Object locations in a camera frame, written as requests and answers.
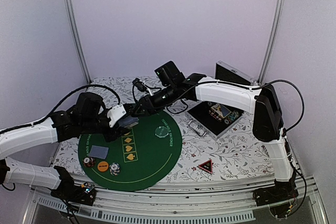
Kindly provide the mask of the blue backed cards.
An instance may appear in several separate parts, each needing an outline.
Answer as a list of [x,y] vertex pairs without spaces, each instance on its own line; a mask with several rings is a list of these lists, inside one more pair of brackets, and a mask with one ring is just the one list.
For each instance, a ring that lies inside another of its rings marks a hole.
[[118,121],[119,126],[123,127],[123,128],[126,128],[126,129],[130,129],[130,128],[134,127],[135,125],[137,125],[138,123],[139,123],[139,118],[132,117],[132,116],[122,118]]

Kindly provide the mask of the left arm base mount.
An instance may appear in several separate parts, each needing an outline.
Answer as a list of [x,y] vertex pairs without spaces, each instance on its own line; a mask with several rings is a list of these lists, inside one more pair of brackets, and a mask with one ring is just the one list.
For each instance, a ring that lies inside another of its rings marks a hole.
[[70,182],[61,182],[56,189],[51,190],[50,195],[63,201],[93,206],[96,193],[95,186],[88,182],[80,186]]

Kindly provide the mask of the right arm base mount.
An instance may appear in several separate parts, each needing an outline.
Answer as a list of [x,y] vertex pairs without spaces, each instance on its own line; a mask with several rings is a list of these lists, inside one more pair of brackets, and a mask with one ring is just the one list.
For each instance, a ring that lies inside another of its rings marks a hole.
[[296,198],[298,195],[296,184],[291,182],[275,181],[271,187],[258,188],[253,191],[253,199],[257,206],[278,203]]

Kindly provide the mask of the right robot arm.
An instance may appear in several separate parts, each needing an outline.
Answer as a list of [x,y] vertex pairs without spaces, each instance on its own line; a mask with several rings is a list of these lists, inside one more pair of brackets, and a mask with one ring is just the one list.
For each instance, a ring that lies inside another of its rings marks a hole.
[[158,67],[155,73],[164,87],[157,92],[152,92],[138,78],[132,82],[134,88],[147,92],[135,101],[135,116],[155,114],[180,99],[218,103],[248,112],[254,116],[253,135],[264,143],[274,167],[275,186],[271,196],[282,201],[291,194],[297,172],[290,160],[288,129],[284,127],[273,82],[263,86],[245,86],[200,73],[185,77],[172,61]]

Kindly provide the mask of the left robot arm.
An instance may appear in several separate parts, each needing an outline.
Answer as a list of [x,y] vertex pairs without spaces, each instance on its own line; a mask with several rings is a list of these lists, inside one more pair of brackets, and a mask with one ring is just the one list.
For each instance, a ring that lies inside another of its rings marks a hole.
[[10,155],[38,145],[79,138],[84,134],[101,134],[107,142],[114,141],[128,132],[118,121],[132,111],[132,104],[119,101],[108,108],[100,95],[81,92],[76,103],[65,111],[54,107],[42,119],[1,130],[1,185],[20,183],[46,187],[53,196],[67,200],[88,194],[88,189],[75,185],[65,168],[22,163],[11,159]]

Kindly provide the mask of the dark red chip stack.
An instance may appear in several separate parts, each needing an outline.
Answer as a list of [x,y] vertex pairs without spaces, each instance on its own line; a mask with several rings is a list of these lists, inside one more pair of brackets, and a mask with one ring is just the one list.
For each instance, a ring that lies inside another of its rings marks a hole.
[[96,159],[94,157],[85,157],[82,160],[83,166],[86,168],[92,168],[95,166]]

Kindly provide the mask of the dealt cards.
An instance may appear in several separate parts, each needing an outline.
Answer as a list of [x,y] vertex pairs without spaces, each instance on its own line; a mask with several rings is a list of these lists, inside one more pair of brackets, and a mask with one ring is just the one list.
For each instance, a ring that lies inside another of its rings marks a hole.
[[108,147],[92,145],[88,156],[93,158],[106,159],[108,151]]

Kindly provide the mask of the orange big blind button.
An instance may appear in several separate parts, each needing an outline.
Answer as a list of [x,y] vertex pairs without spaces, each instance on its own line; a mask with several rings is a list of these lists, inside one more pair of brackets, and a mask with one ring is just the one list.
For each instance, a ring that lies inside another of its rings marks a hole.
[[109,170],[109,163],[106,161],[101,161],[97,165],[97,170],[101,173],[104,173]]

